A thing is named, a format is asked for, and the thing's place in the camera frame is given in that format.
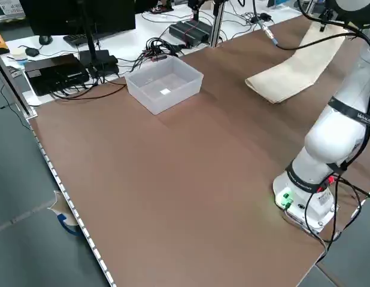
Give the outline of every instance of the monitor stand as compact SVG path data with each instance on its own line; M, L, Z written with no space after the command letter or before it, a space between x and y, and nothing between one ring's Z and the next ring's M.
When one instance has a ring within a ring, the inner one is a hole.
M95 54L95 59L90 51L81 51L78 54L80 63L89 70L93 79L119 73L118 61L116 57L109 55L108 50L95 51Z
M77 0L77 4L81 11L84 31L87 37L89 48L89 51L79 52L78 55L81 64L83 64L83 66L89 70L90 76L93 79L98 79L99 77L105 77L107 75L118 74L119 67L117 66L116 57L110 56L108 50L96 51L92 31L90 30L85 0Z

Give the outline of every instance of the power adapter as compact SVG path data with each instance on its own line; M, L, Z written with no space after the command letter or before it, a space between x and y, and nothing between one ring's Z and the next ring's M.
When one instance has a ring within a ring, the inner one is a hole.
M261 13L261 14L259 14L258 15L258 18L259 18L259 20L262 20L264 22L270 22L270 21L272 21L271 16L269 14L267 14L267 13ZM252 17L250 19L250 23L251 24L257 24L258 23L257 17Z

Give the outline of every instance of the floor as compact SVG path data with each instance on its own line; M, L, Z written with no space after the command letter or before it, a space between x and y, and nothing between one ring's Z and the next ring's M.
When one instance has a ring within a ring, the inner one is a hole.
M109 286L87 242L47 209L56 189L32 133L0 109L0 287Z
M0 32L6 41L33 35L18 24ZM0 287L108 286L87 243L66 233L46 208L56 189L30 131L13 111L0 109ZM339 286L370 286L370 201L322 268L326 274L314 267L300 286L335 286L327 276Z

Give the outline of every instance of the red cable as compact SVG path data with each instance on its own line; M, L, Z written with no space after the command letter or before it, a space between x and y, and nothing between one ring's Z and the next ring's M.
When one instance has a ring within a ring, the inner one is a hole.
M195 26L192 26L188 30L185 31L185 33L184 33L184 42L185 42L185 44L187 44L187 41L186 41L186 33L189 33L189 31L191 31L192 29L194 29L195 27L197 27L198 23L199 23L199 21L197 22L197 24Z

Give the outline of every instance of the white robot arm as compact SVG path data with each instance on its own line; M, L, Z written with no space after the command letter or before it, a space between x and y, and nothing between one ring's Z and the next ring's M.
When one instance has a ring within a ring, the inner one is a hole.
M367 27L370 39L370 0L326 2L339 19ZM287 205L295 220L302 225L308 220L316 232L323 229L335 211L332 193L328 187L319 186L352 158L364 141L366 127L370 129L369 99L370 47L365 44L353 70L306 135L304 148L273 183L276 204L282 209Z

